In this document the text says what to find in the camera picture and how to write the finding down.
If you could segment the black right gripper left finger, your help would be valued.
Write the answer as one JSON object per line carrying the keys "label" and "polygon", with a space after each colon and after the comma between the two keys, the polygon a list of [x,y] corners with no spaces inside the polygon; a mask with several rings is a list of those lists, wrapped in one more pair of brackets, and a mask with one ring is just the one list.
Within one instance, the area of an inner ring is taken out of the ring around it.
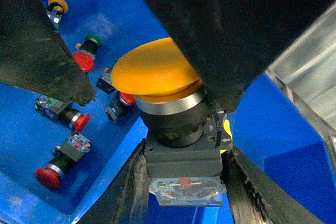
{"label": "black right gripper left finger", "polygon": [[80,105],[96,94],[41,0],[1,0],[1,83]]}

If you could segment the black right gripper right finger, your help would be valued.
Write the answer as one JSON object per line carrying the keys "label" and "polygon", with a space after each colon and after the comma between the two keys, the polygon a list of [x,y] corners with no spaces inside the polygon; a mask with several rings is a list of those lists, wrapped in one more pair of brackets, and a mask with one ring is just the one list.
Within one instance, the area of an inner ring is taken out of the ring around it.
{"label": "black right gripper right finger", "polygon": [[144,0],[205,83],[236,110],[247,87],[335,0]]}

